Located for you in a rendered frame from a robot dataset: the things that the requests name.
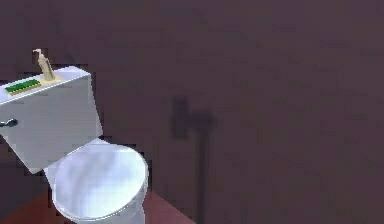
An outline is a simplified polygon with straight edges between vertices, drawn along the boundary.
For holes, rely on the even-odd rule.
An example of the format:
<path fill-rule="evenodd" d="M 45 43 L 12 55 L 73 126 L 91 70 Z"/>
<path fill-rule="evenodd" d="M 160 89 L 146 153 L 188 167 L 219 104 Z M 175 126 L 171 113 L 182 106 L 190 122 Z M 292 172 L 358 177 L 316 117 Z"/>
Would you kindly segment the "beige soap dispenser bottle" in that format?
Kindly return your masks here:
<path fill-rule="evenodd" d="M 54 80 L 55 75 L 53 73 L 49 59 L 42 53 L 41 49 L 34 49 L 33 52 L 38 54 L 38 64 L 44 74 L 44 79 L 46 81 Z"/>

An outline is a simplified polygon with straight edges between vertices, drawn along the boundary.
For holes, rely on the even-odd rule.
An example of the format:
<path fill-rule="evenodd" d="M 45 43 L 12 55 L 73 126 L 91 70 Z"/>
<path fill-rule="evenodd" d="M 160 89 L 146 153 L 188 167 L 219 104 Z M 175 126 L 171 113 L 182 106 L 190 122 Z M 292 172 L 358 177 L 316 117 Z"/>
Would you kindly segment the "white toilet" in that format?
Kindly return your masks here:
<path fill-rule="evenodd" d="M 148 166 L 136 150 L 101 138 L 92 76 L 75 66 L 0 86 L 0 136 L 30 173 L 42 171 L 59 213 L 75 224 L 145 224 Z M 5 88 L 41 86 L 10 95 Z"/>

